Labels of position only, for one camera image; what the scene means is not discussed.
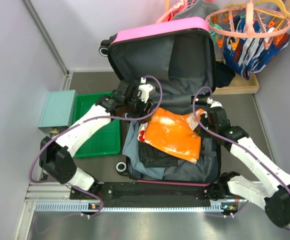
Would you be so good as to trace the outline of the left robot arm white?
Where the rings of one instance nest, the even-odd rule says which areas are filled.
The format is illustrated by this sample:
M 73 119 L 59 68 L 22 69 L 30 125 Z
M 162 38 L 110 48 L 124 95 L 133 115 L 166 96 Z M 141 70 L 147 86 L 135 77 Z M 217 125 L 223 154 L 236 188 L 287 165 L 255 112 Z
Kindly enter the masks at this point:
M 154 104 L 150 96 L 155 87 L 144 78 L 135 86 L 122 81 L 109 95 L 101 96 L 68 130 L 41 141 L 39 166 L 60 184 L 81 189 L 87 198 L 99 191 L 97 180 L 76 166 L 73 157 L 92 135 L 117 117 L 140 118 L 148 115 Z

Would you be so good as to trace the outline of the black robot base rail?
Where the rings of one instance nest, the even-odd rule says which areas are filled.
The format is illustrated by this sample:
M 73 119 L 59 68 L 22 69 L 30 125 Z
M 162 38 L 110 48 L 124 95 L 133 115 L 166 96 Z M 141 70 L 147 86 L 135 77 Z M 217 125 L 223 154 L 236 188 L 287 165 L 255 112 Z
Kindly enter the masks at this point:
M 216 184 L 163 182 L 100 182 L 90 191 L 101 198 L 107 208 L 185 208 L 208 207 L 221 201 L 238 207 L 241 197 L 222 196 Z

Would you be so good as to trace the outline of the pink hard-shell suitcase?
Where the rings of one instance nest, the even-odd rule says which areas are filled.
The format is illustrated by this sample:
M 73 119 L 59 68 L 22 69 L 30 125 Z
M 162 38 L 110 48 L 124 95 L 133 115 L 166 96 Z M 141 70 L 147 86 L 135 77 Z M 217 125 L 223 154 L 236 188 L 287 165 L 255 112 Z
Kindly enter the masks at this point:
M 121 81 L 138 84 L 141 77 L 153 76 L 150 83 L 156 91 L 152 101 L 177 115 L 206 109 L 205 103 L 193 105 L 193 98 L 207 97 L 216 88 L 214 44 L 201 17 L 121 30 L 100 43 L 99 53 L 108 58 Z M 126 157 L 127 176 L 149 179 L 133 177 L 129 163 Z M 177 166 L 164 168 L 163 181 L 213 183 L 221 174 L 221 148 L 213 138 L 203 137 L 195 164 L 179 159 Z

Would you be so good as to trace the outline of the orange white tie-dye garment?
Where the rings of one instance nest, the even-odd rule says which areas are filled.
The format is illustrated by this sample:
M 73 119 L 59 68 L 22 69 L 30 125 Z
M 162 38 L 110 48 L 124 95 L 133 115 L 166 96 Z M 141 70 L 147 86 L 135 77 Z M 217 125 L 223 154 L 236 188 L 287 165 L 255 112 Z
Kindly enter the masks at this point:
M 195 133 L 198 120 L 206 111 L 202 108 L 178 115 L 158 108 L 146 123 L 141 123 L 137 140 L 166 154 L 196 164 L 201 152 L 201 137 Z

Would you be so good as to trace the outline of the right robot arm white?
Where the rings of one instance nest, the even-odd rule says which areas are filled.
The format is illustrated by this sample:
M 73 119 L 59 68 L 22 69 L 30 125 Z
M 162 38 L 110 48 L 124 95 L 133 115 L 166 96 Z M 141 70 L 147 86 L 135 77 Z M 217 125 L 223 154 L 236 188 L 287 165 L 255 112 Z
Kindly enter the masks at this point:
M 290 231 L 290 174 L 264 154 L 246 131 L 232 126 L 220 104 L 194 111 L 193 116 L 200 132 L 213 137 L 258 179 L 251 181 L 237 172 L 226 172 L 206 188 L 209 196 L 242 197 L 262 209 L 274 225 Z

